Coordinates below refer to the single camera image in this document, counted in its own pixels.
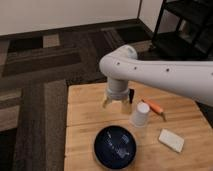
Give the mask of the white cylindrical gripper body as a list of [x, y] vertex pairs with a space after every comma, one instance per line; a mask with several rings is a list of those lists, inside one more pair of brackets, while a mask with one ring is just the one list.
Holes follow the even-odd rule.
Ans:
[[111, 100], [124, 100], [129, 95], [128, 82], [108, 77], [106, 95]]

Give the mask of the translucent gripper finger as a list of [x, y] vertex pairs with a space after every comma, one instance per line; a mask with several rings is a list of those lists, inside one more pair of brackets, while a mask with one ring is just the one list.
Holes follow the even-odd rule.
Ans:
[[102, 107], [103, 108], [106, 108], [108, 104], [111, 103], [111, 100], [107, 97], [107, 96], [104, 96], [103, 98], [103, 103], [102, 103]]
[[124, 114], [130, 114], [132, 112], [132, 104], [129, 102], [128, 99], [125, 99], [121, 103], [121, 111]]

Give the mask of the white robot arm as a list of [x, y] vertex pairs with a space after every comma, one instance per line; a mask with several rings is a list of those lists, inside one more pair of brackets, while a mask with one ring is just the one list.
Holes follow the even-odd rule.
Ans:
[[213, 61], [143, 61], [130, 45], [123, 45], [99, 61], [107, 78], [103, 107], [126, 101], [129, 81], [142, 83], [213, 107]]

